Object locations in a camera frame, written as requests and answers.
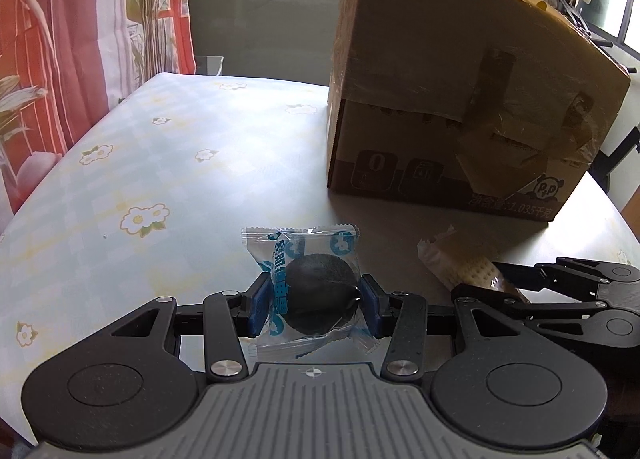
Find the plastic package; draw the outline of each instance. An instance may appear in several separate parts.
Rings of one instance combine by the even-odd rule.
[[[345,337],[375,347],[358,309],[357,240],[352,225],[242,231],[242,242],[273,284],[270,317],[250,346],[253,357],[295,359]]]
[[[418,258],[451,291],[459,283],[503,291],[528,300],[509,283],[487,257],[450,226],[428,241],[418,243]]]

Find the white wall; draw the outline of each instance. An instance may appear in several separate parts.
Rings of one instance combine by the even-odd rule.
[[[606,50],[620,64],[629,67],[638,67],[640,61],[619,48]],[[625,138],[629,131],[640,124],[640,74],[631,75],[631,86],[622,103],[618,118],[613,122],[604,143],[602,152],[609,155]],[[609,198],[618,210],[622,210],[625,204],[640,184],[640,154],[632,150],[631,153],[611,173],[609,179]]]
[[[190,0],[196,55],[222,74],[327,85],[338,0]]]

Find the floral tablecloth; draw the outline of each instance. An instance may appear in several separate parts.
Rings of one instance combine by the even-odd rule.
[[[155,297],[244,291],[260,268],[243,227],[354,223],[363,273],[437,303],[449,293],[416,245],[449,224],[508,262],[640,264],[588,175],[549,225],[329,194],[326,98],[309,84],[159,74],[86,134],[0,241],[0,417],[33,442],[20,389],[37,365]]]

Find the brown cardboard box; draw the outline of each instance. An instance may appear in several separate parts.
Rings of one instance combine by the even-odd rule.
[[[541,0],[340,0],[328,186],[552,220],[629,83]]]

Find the curtain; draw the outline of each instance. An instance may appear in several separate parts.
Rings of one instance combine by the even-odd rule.
[[[110,109],[194,70],[188,0],[0,0],[0,232]]]

